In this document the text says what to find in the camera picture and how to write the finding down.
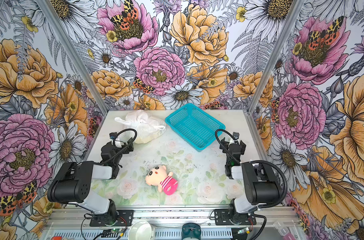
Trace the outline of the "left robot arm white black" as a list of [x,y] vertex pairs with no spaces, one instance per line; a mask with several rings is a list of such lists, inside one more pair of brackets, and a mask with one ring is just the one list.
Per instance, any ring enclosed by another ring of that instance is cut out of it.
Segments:
[[114,180],[120,168],[123,154],[134,150],[133,139],[122,143],[119,148],[114,142],[108,142],[101,148],[102,161],[84,161],[65,163],[57,172],[47,193],[53,203],[79,206],[90,211],[91,226],[126,226],[127,220],[120,216],[113,200],[101,197],[91,189],[93,180]]

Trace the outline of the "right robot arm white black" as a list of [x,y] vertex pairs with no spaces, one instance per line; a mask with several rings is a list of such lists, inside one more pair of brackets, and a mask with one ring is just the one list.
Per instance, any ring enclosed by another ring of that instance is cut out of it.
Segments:
[[222,139],[219,144],[227,157],[226,176],[231,180],[243,181],[244,193],[231,198],[227,213],[216,211],[216,214],[219,214],[216,224],[255,224],[252,213],[280,204],[287,193],[287,186],[280,185],[273,164],[261,160],[242,163],[240,157],[246,150],[246,144],[242,141],[227,142]]

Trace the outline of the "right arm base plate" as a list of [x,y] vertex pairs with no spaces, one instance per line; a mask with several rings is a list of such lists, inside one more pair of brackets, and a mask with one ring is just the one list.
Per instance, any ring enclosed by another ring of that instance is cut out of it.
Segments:
[[217,226],[251,226],[257,223],[256,218],[251,215],[229,213],[225,209],[214,210],[214,221]]

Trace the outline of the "white plastic bag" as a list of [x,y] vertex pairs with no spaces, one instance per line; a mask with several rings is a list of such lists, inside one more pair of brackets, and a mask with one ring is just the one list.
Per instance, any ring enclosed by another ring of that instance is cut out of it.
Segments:
[[137,131],[135,144],[146,144],[163,135],[167,130],[164,120],[151,116],[143,110],[128,113],[124,119],[116,117],[115,121],[122,124],[125,129]]

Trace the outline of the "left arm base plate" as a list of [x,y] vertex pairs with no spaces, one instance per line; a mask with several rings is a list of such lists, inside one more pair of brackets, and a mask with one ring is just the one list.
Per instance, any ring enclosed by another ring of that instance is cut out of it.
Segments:
[[117,213],[110,216],[108,213],[95,215],[90,220],[90,227],[129,227],[132,225],[133,210],[117,210]]

